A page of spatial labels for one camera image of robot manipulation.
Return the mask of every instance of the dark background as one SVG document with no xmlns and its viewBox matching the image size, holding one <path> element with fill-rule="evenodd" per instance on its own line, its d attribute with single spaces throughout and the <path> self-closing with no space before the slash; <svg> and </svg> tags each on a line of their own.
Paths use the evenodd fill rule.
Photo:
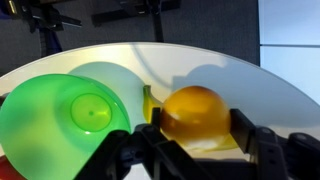
<svg viewBox="0 0 320 180">
<path fill-rule="evenodd" d="M 114 0 L 73 0 L 54 7 L 82 21 L 58 32 L 63 50 L 114 42 L 153 42 L 152 18 L 136 17 L 94 27 L 91 15 L 117 10 Z M 257 0 L 182 0 L 162 13 L 166 43 L 205 48 L 260 64 Z M 0 20 L 0 75 L 41 57 L 39 34 L 21 20 Z"/>
</svg>

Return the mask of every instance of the black clamp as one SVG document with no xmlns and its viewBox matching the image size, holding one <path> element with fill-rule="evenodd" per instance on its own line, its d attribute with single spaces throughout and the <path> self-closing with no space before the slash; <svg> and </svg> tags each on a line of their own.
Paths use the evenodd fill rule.
<svg viewBox="0 0 320 180">
<path fill-rule="evenodd" d="M 157 180 L 309 180 L 320 179 L 320 142 L 293 133 L 288 139 L 266 127 L 256 127 L 238 109 L 230 110 L 231 135 L 250 161 L 193 159 L 159 129 L 160 108 L 153 109 L 152 124 L 135 132 L 116 130 L 101 143 L 75 179 L 123 179 L 134 164 L 142 163 Z"/>
</svg>

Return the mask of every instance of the screw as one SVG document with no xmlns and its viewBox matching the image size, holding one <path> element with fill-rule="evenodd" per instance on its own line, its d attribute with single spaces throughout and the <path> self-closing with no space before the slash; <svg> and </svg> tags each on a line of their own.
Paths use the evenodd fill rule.
<svg viewBox="0 0 320 180">
<path fill-rule="evenodd" d="M 147 130 L 148 132 L 153 132 L 153 131 L 154 131 L 154 128 L 153 128 L 152 126 L 148 126 L 148 127 L 146 127 L 146 128 L 147 128 L 146 130 Z"/>
<path fill-rule="evenodd" d="M 28 11 L 28 9 L 25 6 L 22 6 L 21 8 L 22 8 L 23 12 L 27 12 Z"/>
<path fill-rule="evenodd" d="M 305 135 L 302 135 L 302 134 L 298 134 L 297 138 L 300 139 L 300 140 L 303 140 L 303 141 L 307 140 L 307 137 Z"/>
<path fill-rule="evenodd" d="M 262 132 L 264 132 L 266 134 L 270 134 L 271 133 L 271 131 L 269 129 L 267 129 L 267 128 L 263 128 Z"/>
</svg>

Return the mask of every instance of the black mount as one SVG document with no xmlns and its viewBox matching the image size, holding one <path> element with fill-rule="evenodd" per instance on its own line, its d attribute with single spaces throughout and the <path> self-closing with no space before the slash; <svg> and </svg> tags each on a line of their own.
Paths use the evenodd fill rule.
<svg viewBox="0 0 320 180">
<path fill-rule="evenodd" d="M 81 27 L 81 21 L 60 15 L 52 3 L 43 0 L 5 0 L 10 17 L 22 19 L 29 25 L 30 32 L 39 29 L 41 56 L 45 57 L 62 51 L 56 31 L 62 31 L 63 25 Z"/>
<path fill-rule="evenodd" d="M 154 108 L 152 123 L 137 126 L 133 134 L 112 131 L 75 179 L 123 179 L 138 163 L 155 180 L 320 179 L 318 140 L 303 133 L 285 139 L 254 126 L 238 109 L 230 113 L 231 135 L 243 153 L 250 154 L 250 162 L 191 158 L 160 132 L 160 108 Z"/>
<path fill-rule="evenodd" d="M 121 10 L 94 14 L 91 16 L 94 26 L 102 23 L 116 21 L 131 17 L 152 15 L 155 38 L 157 42 L 163 42 L 161 12 L 180 8 L 181 0 L 115 0 Z"/>
</svg>

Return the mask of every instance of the white wall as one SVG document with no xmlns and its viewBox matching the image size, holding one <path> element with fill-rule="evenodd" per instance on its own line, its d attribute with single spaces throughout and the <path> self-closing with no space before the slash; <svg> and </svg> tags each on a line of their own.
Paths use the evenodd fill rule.
<svg viewBox="0 0 320 180">
<path fill-rule="evenodd" d="M 320 45 L 320 0 L 259 0 L 261 44 Z"/>
<path fill-rule="evenodd" d="M 320 104 L 320 0 L 259 0 L 261 67 Z"/>
</svg>

